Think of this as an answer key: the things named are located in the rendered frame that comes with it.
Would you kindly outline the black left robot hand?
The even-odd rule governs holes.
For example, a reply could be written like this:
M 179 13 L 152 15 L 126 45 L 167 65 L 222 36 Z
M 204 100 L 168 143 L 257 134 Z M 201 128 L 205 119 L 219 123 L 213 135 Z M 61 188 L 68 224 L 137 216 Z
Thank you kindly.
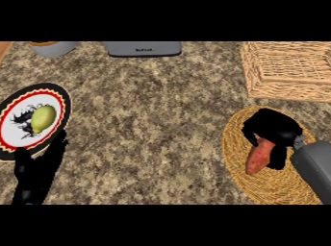
M 65 147 L 68 145 L 66 132 L 61 131 L 43 156 L 31 158 L 29 151 L 19 147 L 15 151 L 16 165 L 15 175 L 18 187 L 12 204 L 41 205 L 55 181 L 55 173 L 59 169 Z

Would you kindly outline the round woven yellow placemat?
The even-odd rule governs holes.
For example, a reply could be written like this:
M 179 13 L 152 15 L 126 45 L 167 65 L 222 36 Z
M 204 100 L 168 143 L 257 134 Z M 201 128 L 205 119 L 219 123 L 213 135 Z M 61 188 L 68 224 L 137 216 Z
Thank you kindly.
M 230 117 L 222 135 L 225 166 L 239 190 L 259 205 L 318 205 L 321 200 L 291 163 L 293 148 L 287 148 L 287 161 L 281 170 L 264 167 L 254 174 L 245 174 L 245 161 L 251 143 L 242 135 L 245 120 L 263 106 L 239 110 Z

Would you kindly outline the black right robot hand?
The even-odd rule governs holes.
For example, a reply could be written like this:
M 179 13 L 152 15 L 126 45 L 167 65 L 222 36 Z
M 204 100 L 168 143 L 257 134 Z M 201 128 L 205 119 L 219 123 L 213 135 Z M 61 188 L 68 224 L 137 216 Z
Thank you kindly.
M 297 137 L 303 135 L 297 121 L 279 111 L 260 109 L 245 120 L 241 131 L 253 147 L 259 146 L 260 137 L 276 145 L 266 167 L 281 170 L 287 161 L 287 148 L 294 146 Z

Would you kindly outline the grey flat appliance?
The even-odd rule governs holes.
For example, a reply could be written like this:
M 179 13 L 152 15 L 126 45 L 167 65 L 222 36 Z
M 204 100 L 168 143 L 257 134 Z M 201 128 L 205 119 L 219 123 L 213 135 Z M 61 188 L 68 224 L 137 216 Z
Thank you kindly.
M 162 57 L 182 53 L 180 41 L 103 41 L 112 57 Z

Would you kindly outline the round black red white plate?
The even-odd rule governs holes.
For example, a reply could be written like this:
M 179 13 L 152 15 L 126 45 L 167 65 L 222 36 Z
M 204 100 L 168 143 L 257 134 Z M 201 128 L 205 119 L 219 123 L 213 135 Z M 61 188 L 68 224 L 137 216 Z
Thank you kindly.
M 52 124 L 35 134 L 31 130 L 31 116 L 43 106 L 53 108 Z M 58 84 L 31 85 L 7 97 L 0 104 L 0 161 L 15 159 L 19 147 L 31 155 L 49 147 L 58 132 L 66 127 L 71 112 L 69 92 Z

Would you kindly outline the green mango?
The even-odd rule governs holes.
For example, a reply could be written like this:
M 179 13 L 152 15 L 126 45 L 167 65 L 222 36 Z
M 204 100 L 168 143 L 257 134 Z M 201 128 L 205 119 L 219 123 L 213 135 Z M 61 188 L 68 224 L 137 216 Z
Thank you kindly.
M 31 128 L 40 134 L 55 123 L 56 110 L 53 106 L 40 107 L 31 115 Z

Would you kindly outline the grey cylindrical container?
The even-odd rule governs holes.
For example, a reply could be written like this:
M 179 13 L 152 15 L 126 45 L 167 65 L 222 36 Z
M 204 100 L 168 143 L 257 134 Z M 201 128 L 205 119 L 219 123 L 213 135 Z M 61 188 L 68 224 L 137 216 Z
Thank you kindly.
M 43 57 L 55 58 L 75 49 L 78 41 L 29 41 L 28 44 Z

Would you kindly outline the wicker basket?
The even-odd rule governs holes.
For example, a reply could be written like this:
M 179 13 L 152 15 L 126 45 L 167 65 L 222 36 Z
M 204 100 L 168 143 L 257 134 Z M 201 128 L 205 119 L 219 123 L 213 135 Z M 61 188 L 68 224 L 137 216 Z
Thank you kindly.
M 248 96 L 331 103 L 331 41 L 244 41 Z

